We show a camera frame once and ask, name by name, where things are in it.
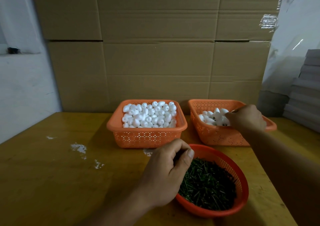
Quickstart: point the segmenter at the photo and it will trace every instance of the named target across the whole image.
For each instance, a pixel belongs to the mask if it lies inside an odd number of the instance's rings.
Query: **person's left hand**
[[[176,153],[184,150],[179,160],[173,163]],[[190,167],[194,151],[181,139],[175,139],[157,148],[138,184],[137,190],[150,208],[164,206],[177,195],[183,177]]]

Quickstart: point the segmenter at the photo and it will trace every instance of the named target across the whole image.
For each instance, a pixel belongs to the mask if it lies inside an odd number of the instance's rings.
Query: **rectangular orange basket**
[[[230,126],[211,126],[202,122],[199,114],[202,111],[214,111],[215,108],[225,108],[233,111],[245,105],[237,100],[228,99],[191,99],[188,102],[191,113],[191,120],[198,132],[201,141],[206,145],[224,145],[224,146],[249,146],[249,143],[242,135]],[[270,119],[263,116],[267,123],[266,131],[277,129],[277,125]]]
[[[122,108],[131,103],[134,105],[142,104],[146,102],[151,104],[153,101],[165,101],[169,103],[174,102],[177,107],[177,120],[176,127],[174,128],[123,128],[121,121],[124,112]],[[184,117],[181,107],[178,102],[174,100],[162,99],[128,99],[122,101],[118,108],[113,113],[112,117],[107,123],[108,130],[113,132],[115,141],[119,147],[122,148],[156,148],[165,143],[171,142],[175,138],[180,138],[181,132],[186,130],[187,123]]]

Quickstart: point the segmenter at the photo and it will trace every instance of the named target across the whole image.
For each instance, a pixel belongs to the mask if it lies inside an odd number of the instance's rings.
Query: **person's left arm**
[[[176,153],[184,150],[174,164]],[[181,139],[157,148],[136,188],[113,207],[103,206],[78,226],[131,226],[149,210],[168,204],[177,195],[194,151]]]

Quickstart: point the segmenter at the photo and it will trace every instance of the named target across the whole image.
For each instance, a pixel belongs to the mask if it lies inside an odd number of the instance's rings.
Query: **basket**
[[[174,128],[123,128],[121,118],[124,115],[122,108],[131,104],[151,104],[153,101],[173,101],[177,107],[176,127]],[[154,99],[128,99],[120,103],[107,123],[108,130],[113,132],[115,141],[122,148],[156,148],[165,143],[180,138],[181,132],[186,130],[187,123],[178,102],[174,100],[154,100]]]
[[[201,158],[210,162],[215,161],[220,167],[225,168],[236,179],[237,197],[233,207],[224,211],[214,211],[198,207],[187,201],[179,194],[176,195],[177,201],[189,212],[204,218],[224,217],[240,211],[248,201],[249,187],[247,179],[238,165],[228,156],[211,147],[198,144],[190,144],[190,147],[195,152],[194,158]]]
[[[230,126],[211,126],[200,120],[199,114],[202,111],[214,111],[216,107],[225,108],[229,111],[238,109],[245,104],[237,100],[227,99],[191,99],[188,102],[191,113],[191,120],[196,128],[201,141],[206,145],[226,145],[226,146],[249,146],[249,143],[242,135]],[[277,129],[277,125],[262,116],[267,123],[266,131]]]

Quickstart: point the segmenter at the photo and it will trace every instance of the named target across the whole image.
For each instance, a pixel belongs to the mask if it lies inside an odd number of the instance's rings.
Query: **stack of boxes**
[[[64,111],[125,99],[255,104],[279,0],[34,0]]]
[[[320,50],[308,50],[283,116],[320,132]]]

